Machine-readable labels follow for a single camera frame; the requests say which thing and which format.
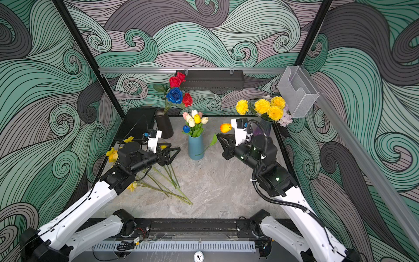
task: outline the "yellow tulip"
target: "yellow tulip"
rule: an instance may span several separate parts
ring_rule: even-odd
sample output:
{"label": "yellow tulip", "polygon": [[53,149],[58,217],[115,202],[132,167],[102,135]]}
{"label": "yellow tulip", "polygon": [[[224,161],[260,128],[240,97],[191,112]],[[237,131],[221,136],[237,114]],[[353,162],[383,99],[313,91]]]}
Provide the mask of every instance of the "yellow tulip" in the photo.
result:
{"label": "yellow tulip", "polygon": [[199,124],[201,122],[201,117],[198,114],[196,114],[194,116],[194,120],[195,120],[195,124]]}
{"label": "yellow tulip", "polygon": [[125,143],[131,142],[134,139],[134,137],[129,137],[127,139],[124,140]]}
{"label": "yellow tulip", "polygon": [[222,124],[220,126],[220,130],[221,133],[227,133],[228,131],[230,131],[233,127],[231,126],[231,124]]}

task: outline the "blue rose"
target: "blue rose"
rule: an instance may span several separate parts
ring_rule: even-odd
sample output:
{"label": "blue rose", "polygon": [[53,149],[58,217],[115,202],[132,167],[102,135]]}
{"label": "blue rose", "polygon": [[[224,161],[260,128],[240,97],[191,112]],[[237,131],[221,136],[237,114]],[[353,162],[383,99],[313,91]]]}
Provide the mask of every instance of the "blue rose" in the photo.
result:
{"label": "blue rose", "polygon": [[183,93],[179,88],[174,87],[169,91],[169,93],[167,93],[166,97],[168,98],[169,102],[180,104],[182,103]]}

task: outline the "yellow carnation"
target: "yellow carnation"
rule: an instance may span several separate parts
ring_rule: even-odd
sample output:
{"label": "yellow carnation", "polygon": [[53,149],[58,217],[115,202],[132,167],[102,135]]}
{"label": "yellow carnation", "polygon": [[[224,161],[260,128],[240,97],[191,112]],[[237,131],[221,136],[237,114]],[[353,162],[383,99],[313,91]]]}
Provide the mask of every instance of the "yellow carnation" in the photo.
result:
{"label": "yellow carnation", "polygon": [[282,98],[282,96],[273,97],[271,100],[271,106],[279,106],[281,109],[284,109],[285,100]]}
{"label": "yellow carnation", "polygon": [[279,106],[271,106],[268,116],[270,119],[278,121],[284,116],[284,111]]}
{"label": "yellow carnation", "polygon": [[267,113],[269,111],[269,108],[271,108],[271,104],[266,99],[259,99],[255,103],[255,110],[259,114],[265,114],[265,113]]}
{"label": "yellow carnation", "polygon": [[237,102],[236,110],[239,114],[244,115],[246,112],[249,112],[247,100],[240,100]]}

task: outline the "wall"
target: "wall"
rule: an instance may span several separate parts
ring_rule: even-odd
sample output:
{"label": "wall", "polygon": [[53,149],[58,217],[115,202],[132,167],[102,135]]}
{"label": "wall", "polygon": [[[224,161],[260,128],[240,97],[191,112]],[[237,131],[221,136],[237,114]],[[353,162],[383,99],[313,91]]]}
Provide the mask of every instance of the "wall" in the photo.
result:
{"label": "wall", "polygon": [[88,190],[120,118],[50,0],[0,2],[0,260]]}
{"label": "wall", "polygon": [[[418,3],[362,0],[333,8],[304,62],[319,91],[416,215]],[[346,247],[370,262],[419,261],[317,104],[282,135],[305,197]]]}
{"label": "wall", "polygon": [[[338,0],[333,6],[351,0]],[[66,0],[101,67],[293,65],[321,1]],[[152,86],[169,74],[109,74],[125,110],[164,107]],[[237,114],[238,100],[278,94],[281,75],[246,75],[242,91],[191,91],[205,114]],[[181,114],[175,107],[170,114]]]}

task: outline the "acrylic basket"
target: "acrylic basket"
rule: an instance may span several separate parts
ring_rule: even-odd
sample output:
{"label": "acrylic basket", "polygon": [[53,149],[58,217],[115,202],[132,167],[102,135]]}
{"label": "acrylic basket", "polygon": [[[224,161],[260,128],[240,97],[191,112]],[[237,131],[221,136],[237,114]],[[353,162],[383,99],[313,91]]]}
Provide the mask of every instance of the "acrylic basket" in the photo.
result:
{"label": "acrylic basket", "polygon": [[278,90],[292,117],[305,117],[319,97],[310,74],[299,66],[287,66],[278,83]]}

